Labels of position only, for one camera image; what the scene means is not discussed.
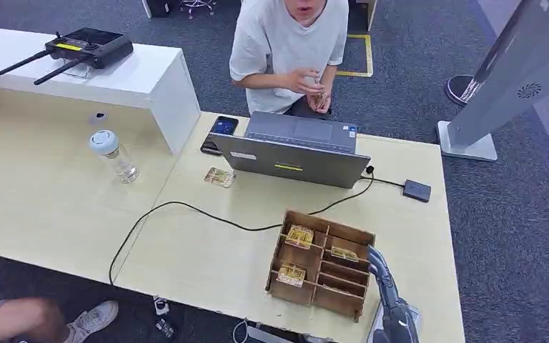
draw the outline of white sneaker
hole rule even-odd
[[[103,302],[91,311],[81,313],[74,322],[68,324],[70,336],[64,343],[82,343],[87,336],[107,327],[117,318],[119,304],[113,300]]]

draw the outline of wooden organizer box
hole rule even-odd
[[[293,224],[315,233],[309,249],[285,243]],[[288,210],[274,250],[266,290],[274,297],[323,307],[358,322],[370,278],[367,246],[374,241],[375,236],[369,232]],[[357,260],[332,255],[332,247],[356,253]],[[301,287],[277,280],[284,263],[306,269]]]

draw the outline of bottle cap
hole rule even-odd
[[[119,147],[119,139],[110,130],[100,130],[89,139],[89,147],[98,154],[110,154]]]

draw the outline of white t-shirt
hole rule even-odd
[[[342,63],[348,27],[348,0],[327,0],[309,27],[295,21],[284,0],[245,0],[237,20],[230,76],[286,74],[312,68],[321,74]],[[247,89],[249,112],[283,113],[303,94],[281,88]]]

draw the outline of laptop keyboard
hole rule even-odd
[[[351,148],[348,146],[320,143],[318,141],[305,141],[302,139],[291,139],[286,137],[271,136],[269,134],[255,134],[255,133],[248,134],[247,138],[261,139],[263,141],[276,141],[279,143],[308,146],[310,148],[318,148],[318,149],[324,149],[324,150],[340,151],[340,152],[346,152],[348,154],[352,153]]]

